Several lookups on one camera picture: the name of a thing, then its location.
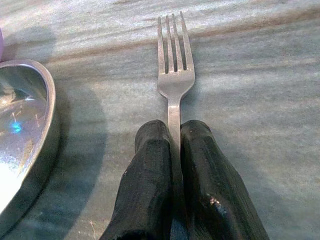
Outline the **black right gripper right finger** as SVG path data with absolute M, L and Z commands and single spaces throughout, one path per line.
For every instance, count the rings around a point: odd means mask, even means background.
M 181 144 L 191 239 L 269 239 L 242 178 L 220 150 L 210 128 L 199 120 L 185 122 Z

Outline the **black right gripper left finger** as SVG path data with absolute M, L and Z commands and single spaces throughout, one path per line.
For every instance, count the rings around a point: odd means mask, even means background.
M 170 136 L 161 120 L 140 127 L 102 240 L 167 240 L 172 223 Z

